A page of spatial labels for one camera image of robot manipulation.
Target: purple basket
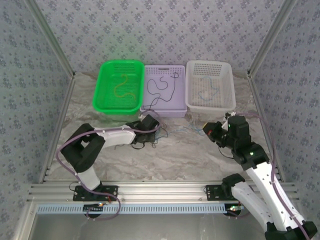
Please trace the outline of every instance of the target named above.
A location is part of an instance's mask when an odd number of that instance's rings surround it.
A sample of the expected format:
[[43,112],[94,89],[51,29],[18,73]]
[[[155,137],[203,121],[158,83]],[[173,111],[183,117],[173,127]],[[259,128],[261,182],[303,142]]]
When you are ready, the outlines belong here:
[[144,71],[140,111],[152,109],[161,117],[183,118],[187,112],[185,66],[145,65]]

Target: floral wallpaper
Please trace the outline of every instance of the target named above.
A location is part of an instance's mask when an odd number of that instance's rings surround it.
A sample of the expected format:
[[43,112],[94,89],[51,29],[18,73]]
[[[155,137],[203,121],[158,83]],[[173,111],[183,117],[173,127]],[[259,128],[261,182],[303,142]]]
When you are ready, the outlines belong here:
[[68,76],[23,0],[0,1],[0,239],[39,179]]
[[320,229],[320,2],[299,0],[254,77],[280,162]]
[[36,0],[76,72],[113,59],[251,65],[283,0]]

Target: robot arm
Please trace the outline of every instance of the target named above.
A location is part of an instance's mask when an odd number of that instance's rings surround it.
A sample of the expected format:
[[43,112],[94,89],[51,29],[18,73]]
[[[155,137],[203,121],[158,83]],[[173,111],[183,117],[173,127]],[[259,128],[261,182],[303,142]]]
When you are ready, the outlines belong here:
[[[130,122],[121,126],[122,130],[102,131],[80,137],[64,147],[61,153],[72,165],[81,182],[90,190],[99,192],[99,187],[102,184],[93,165],[101,149],[121,144],[153,143],[155,132],[135,133],[132,130],[149,131],[157,125],[159,122],[151,115],[147,115],[142,121]],[[85,123],[68,140],[94,130],[99,130],[99,128],[93,128],[90,124]]]
[[269,158],[259,144],[251,141],[249,124],[244,116],[230,116],[224,125],[221,122],[209,122],[203,127],[203,131],[219,147],[231,149],[234,160],[242,166],[260,190],[266,204],[253,193],[240,175],[234,174],[222,181],[224,192],[231,193],[245,205],[265,230],[267,240],[306,239],[293,218],[300,223],[310,239],[317,233],[315,224],[305,221],[275,178],[274,184],[293,217],[286,211],[273,187]]

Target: green basket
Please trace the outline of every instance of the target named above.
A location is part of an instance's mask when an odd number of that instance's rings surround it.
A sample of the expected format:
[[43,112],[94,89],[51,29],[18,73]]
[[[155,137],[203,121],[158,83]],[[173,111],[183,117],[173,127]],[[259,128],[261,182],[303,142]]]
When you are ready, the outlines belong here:
[[102,64],[92,105],[105,114],[133,115],[143,103],[145,66],[137,60]]

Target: white basket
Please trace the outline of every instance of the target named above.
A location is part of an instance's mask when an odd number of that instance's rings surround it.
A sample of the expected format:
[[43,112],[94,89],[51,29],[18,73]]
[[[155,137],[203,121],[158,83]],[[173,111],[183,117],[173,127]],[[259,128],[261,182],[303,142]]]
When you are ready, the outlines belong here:
[[232,68],[221,61],[186,64],[185,103],[195,113],[225,113],[236,108]]

